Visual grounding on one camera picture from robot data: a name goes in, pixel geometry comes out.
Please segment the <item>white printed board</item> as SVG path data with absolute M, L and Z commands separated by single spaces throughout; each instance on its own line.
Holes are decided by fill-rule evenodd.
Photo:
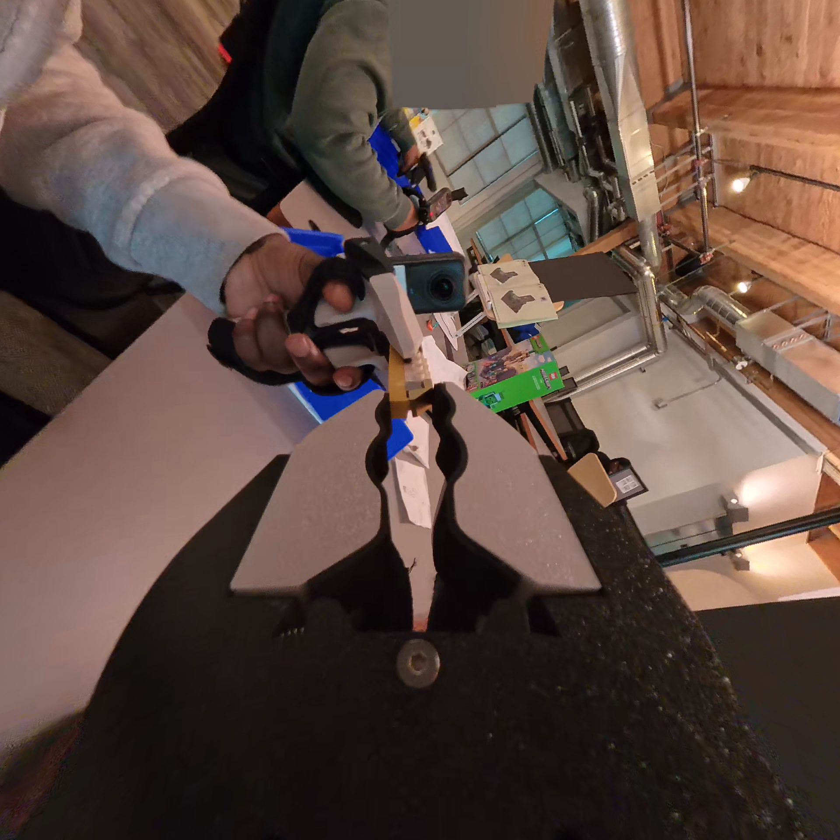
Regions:
M 558 304 L 525 259 L 480 265 L 469 274 L 483 310 L 500 329 L 554 321 Z

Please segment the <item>blue plastic bin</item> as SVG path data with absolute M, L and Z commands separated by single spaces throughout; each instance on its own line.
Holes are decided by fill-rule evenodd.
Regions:
M 381 125 L 374 130 L 370 138 L 370 145 L 386 173 L 403 190 L 403 186 L 407 184 L 407 178 L 406 175 L 400 173 L 401 163 L 397 144 Z M 448 253 L 457 250 L 447 238 L 446 229 L 450 227 L 445 212 L 437 221 L 428 226 L 420 227 L 417 225 L 410 230 L 396 234 L 395 241 L 401 244 L 404 238 L 415 238 L 418 246 L 426 254 Z
M 289 237 L 290 242 L 307 248 L 320 257 L 332 258 L 343 256 L 343 237 L 340 234 L 290 227 L 284 227 L 281 230 Z M 338 415 L 342 410 L 357 403 L 364 396 L 375 392 L 384 393 L 384 388 L 375 379 L 368 380 L 354 391 L 342 392 L 337 395 L 321 395 L 315 393 L 304 382 L 291 385 L 290 389 L 297 394 L 297 399 L 320 424 L 325 423 L 332 417 Z M 393 419 L 392 431 L 386 443 L 388 460 L 396 457 L 413 441 L 414 435 L 406 421 L 398 418 Z

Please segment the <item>metal ventilation duct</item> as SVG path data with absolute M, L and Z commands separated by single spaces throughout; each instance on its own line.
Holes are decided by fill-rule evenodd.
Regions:
M 655 167 L 669 153 L 655 107 L 684 85 L 676 2 L 554 2 L 547 72 L 583 181 L 588 242 L 630 223 L 643 258 L 663 263 Z

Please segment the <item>green cardboard box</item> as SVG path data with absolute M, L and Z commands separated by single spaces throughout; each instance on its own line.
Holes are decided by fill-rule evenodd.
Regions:
M 540 333 L 470 362 L 465 370 L 467 393 L 496 414 L 564 388 L 558 361 Z

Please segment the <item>white yellow brick strip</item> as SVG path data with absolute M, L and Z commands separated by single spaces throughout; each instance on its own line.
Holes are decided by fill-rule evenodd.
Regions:
M 434 382 L 424 349 L 406 360 L 391 347 L 388 357 L 387 392 L 392 419 L 406 420 L 429 412 L 434 399 Z

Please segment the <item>dark flat panel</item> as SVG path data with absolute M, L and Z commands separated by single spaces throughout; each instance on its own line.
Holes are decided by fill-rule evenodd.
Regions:
M 541 259 L 528 265 L 554 303 L 637 294 L 633 279 L 606 253 Z

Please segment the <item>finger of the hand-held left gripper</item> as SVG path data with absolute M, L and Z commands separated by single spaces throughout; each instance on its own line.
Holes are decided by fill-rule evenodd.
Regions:
M 405 520 L 422 529 L 433 526 L 428 487 L 431 466 L 428 421 L 406 421 L 412 440 L 393 459 L 395 482 L 405 512 Z
M 424 389 L 430 390 L 435 385 L 450 384 L 461 391 L 466 390 L 467 371 L 449 360 L 433 337 L 422 339 L 417 358 Z

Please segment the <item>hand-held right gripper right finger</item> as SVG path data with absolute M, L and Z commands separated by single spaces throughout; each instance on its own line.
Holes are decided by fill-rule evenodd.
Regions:
M 433 528 L 430 617 L 485 617 L 509 599 L 595 595 L 602 584 L 540 456 L 455 385 L 436 385 L 431 417 L 444 489 Z

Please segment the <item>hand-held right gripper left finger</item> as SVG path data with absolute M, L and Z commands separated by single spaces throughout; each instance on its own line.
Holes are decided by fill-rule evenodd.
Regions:
M 232 579 L 237 595 L 304 595 L 388 522 L 390 400 L 373 390 L 292 450 Z

